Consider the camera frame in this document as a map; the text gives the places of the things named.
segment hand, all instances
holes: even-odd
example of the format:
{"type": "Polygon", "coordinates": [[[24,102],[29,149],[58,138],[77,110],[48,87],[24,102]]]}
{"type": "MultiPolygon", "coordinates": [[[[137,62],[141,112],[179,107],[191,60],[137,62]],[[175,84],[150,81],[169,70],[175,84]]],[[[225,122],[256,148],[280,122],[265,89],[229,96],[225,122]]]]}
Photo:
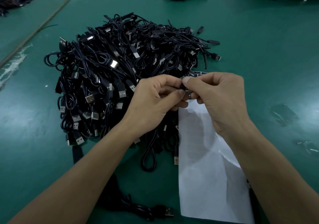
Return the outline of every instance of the hand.
{"type": "Polygon", "coordinates": [[[188,95],[176,89],[180,86],[181,79],[170,75],[141,79],[123,120],[132,124],[139,137],[153,130],[170,109],[188,106],[188,95]]]}
{"type": "Polygon", "coordinates": [[[238,132],[239,127],[250,122],[241,76],[213,72],[195,78],[185,77],[182,81],[193,91],[191,98],[205,104],[216,132],[222,137],[238,132]]]}

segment brown seam line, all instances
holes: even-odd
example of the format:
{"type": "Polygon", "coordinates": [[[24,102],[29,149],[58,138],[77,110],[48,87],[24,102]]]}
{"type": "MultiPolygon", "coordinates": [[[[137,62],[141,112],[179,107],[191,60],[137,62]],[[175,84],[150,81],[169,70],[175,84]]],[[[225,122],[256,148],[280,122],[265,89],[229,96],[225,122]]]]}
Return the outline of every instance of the brown seam line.
{"type": "Polygon", "coordinates": [[[12,58],[18,51],[22,49],[22,47],[30,41],[31,38],[37,34],[43,26],[45,26],[66,4],[68,4],[70,0],[66,0],[55,12],[51,14],[33,33],[31,33],[15,50],[13,50],[8,56],[6,56],[1,62],[0,62],[0,69],[3,67],[3,65],[9,61],[10,58],[12,58]]]}

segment forearm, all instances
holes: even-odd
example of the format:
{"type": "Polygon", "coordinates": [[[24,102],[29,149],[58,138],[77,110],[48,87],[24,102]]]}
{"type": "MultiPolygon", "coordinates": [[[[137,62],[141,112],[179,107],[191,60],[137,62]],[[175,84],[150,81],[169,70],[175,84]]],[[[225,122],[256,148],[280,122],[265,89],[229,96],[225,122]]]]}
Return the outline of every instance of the forearm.
{"type": "Polygon", "coordinates": [[[136,138],[120,122],[10,223],[86,223],[103,188],[136,138]]]}
{"type": "Polygon", "coordinates": [[[233,136],[226,142],[270,222],[318,223],[318,194],[253,123],[233,136]]]}

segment fingernail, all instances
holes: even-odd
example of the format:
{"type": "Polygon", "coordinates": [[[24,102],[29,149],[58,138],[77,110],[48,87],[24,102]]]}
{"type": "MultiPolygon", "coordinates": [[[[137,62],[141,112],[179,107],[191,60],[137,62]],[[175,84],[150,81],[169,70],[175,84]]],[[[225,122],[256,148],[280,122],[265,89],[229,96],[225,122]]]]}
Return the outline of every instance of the fingernail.
{"type": "Polygon", "coordinates": [[[186,85],[187,84],[187,81],[189,81],[191,77],[190,76],[186,76],[182,79],[182,82],[183,82],[183,85],[186,85]]]}
{"type": "Polygon", "coordinates": [[[183,97],[185,95],[185,91],[184,90],[178,90],[178,93],[180,94],[181,97],[183,97]]]}

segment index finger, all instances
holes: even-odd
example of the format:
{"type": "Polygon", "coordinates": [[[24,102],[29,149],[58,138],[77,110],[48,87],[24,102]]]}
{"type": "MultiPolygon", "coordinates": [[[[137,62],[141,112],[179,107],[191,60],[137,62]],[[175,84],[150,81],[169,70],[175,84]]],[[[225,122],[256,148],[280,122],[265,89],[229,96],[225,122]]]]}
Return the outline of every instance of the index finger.
{"type": "Polygon", "coordinates": [[[173,86],[179,88],[181,86],[181,79],[171,76],[171,75],[158,75],[152,78],[149,78],[154,82],[154,87],[159,91],[161,87],[165,85],[173,86]]]}
{"type": "Polygon", "coordinates": [[[197,78],[209,85],[219,85],[223,80],[234,75],[232,73],[212,72],[198,76],[197,78]]]}

